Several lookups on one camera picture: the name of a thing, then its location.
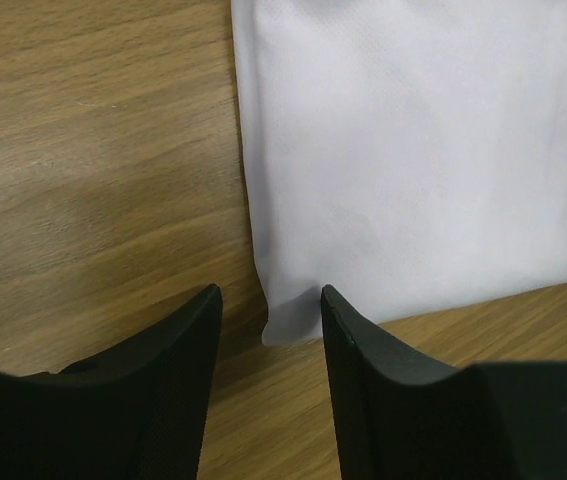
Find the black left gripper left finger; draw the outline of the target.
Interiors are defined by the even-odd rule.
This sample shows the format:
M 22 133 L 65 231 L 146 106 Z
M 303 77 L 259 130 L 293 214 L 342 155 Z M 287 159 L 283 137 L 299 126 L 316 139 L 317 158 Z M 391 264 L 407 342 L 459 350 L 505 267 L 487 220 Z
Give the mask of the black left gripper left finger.
M 0 372 L 0 479 L 195 478 L 222 309 L 210 285 L 59 372 Z

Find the white t-shirt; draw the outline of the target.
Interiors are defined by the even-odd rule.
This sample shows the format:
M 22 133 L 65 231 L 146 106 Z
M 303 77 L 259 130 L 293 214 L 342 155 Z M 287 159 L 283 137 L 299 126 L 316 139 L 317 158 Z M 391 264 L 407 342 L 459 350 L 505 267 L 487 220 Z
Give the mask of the white t-shirt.
M 567 1 L 235 1 L 267 345 L 567 282 Z

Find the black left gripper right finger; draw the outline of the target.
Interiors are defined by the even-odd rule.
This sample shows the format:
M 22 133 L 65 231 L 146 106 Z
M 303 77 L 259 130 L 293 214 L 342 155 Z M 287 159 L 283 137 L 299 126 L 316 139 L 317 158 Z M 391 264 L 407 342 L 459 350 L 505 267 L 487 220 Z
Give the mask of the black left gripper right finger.
M 455 368 L 334 287 L 321 320 L 345 479 L 567 479 L 567 362 Z

